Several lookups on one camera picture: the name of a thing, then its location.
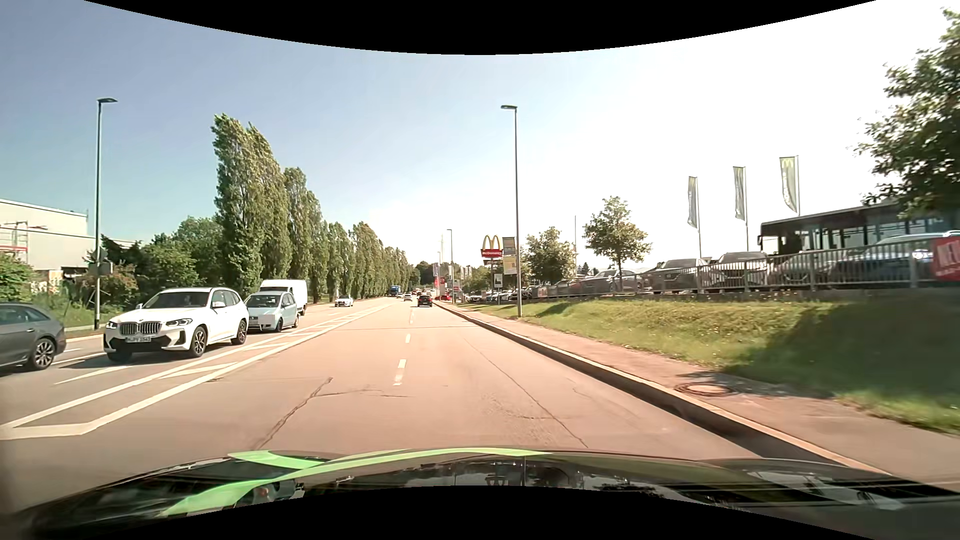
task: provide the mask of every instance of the green hood stripe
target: green hood stripe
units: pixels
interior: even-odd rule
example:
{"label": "green hood stripe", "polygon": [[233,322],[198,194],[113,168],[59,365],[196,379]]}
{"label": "green hood stripe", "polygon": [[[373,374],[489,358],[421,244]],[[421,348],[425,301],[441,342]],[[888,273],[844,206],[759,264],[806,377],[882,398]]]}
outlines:
{"label": "green hood stripe", "polygon": [[252,461],[253,463],[260,463],[262,465],[273,465],[275,467],[285,467],[287,469],[309,469],[310,467],[316,467],[317,465],[325,463],[325,461],[317,461],[316,459],[302,459],[288,455],[273,454],[266,450],[237,452],[227,455],[237,459],[243,459],[244,461]]}
{"label": "green hood stripe", "polygon": [[160,513],[161,516],[173,516],[177,514],[199,512],[211,508],[222,508],[230,506],[239,501],[244,495],[260,485],[274,483],[289,479],[298,479],[305,476],[318,475],[321,473],[332,473],[343,469],[353,467],[366,467],[368,465],[378,465],[380,463],[389,463],[391,461],[401,461],[403,459],[416,459],[418,457],[431,457],[444,454],[480,454],[480,455],[507,455],[510,457],[526,457],[530,455],[547,455],[550,452],[535,452],[532,450],[510,449],[510,448],[447,448],[442,450],[424,450],[420,452],[410,452],[406,454],[377,455],[367,458],[358,458],[343,461],[327,461],[316,467],[301,469],[273,479],[244,480],[210,488],[203,493],[191,495],[182,501],[174,504]]}

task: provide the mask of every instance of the red banner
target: red banner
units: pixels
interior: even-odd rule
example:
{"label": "red banner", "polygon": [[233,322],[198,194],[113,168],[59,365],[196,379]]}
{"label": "red banner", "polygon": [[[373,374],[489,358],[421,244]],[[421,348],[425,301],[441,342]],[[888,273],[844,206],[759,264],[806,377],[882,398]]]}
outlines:
{"label": "red banner", "polygon": [[933,276],[942,282],[960,282],[960,236],[933,240]]}

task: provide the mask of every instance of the gray car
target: gray car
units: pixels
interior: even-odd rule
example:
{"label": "gray car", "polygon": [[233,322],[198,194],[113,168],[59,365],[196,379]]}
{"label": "gray car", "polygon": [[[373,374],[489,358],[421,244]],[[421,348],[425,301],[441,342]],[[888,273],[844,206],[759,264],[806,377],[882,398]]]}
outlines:
{"label": "gray car", "polygon": [[259,291],[247,298],[250,330],[282,331],[300,322],[297,302],[289,292]]}
{"label": "gray car", "polygon": [[32,304],[0,303],[0,366],[47,369],[66,349],[63,323]]}

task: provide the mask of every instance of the curb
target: curb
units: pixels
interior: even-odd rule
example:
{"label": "curb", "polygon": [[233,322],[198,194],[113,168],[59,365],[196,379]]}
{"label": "curb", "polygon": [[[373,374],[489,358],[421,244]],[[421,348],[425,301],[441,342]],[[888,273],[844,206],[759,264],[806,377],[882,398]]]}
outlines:
{"label": "curb", "polygon": [[467,319],[477,326],[498,333],[528,349],[566,364],[581,373],[605,382],[650,405],[654,405],[679,416],[687,422],[717,434],[733,442],[733,444],[757,455],[779,459],[818,461],[889,475],[889,473],[881,471],[876,467],[831,452],[782,431],[774,430],[748,418],[733,414],[716,405],[711,405],[672,388],[667,388],[652,380],[642,379],[635,375],[594,362],[588,358],[574,355],[573,353],[552,347],[545,343],[540,343],[536,339],[474,319],[462,311],[451,309],[444,305],[439,306],[455,315]]}

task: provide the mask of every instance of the car hood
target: car hood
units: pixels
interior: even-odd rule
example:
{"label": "car hood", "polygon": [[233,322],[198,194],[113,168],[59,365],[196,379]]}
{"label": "car hood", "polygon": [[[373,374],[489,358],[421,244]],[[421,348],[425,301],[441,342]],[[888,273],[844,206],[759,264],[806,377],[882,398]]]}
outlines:
{"label": "car hood", "polygon": [[[797,479],[789,482],[762,475]],[[253,451],[122,479],[20,511],[26,533],[83,538],[239,505],[365,489],[423,485],[544,485],[750,509],[836,503],[803,488],[826,479],[887,500],[957,494],[839,465],[784,459],[693,461],[585,450],[517,447],[402,449],[365,454]]]}
{"label": "car hood", "polygon": [[170,321],[195,315],[209,307],[165,307],[163,309],[135,309],[110,319],[116,323],[139,323],[141,321]]}

